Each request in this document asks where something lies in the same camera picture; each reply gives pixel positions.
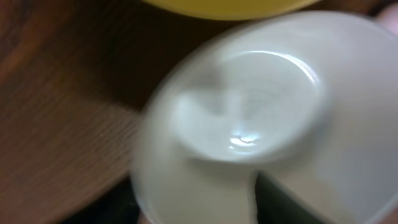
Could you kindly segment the yellow plastic bowl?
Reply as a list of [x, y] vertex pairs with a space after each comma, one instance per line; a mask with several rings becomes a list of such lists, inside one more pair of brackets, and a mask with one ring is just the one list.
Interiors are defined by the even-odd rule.
[[144, 0], [184, 16], [219, 21], [242, 21], [295, 11], [317, 0]]

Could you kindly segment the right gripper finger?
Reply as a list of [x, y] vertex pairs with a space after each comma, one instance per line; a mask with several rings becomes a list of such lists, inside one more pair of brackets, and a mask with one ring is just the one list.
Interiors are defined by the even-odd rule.
[[262, 172], [257, 175], [254, 191], [258, 224], [323, 224]]

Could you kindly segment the white plastic bowl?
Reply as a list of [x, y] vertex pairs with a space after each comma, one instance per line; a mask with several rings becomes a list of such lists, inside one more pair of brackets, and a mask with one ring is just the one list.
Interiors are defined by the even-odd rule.
[[308, 11], [203, 45], [152, 95], [133, 150], [152, 223], [254, 223], [257, 175], [324, 223], [397, 208], [397, 36]]

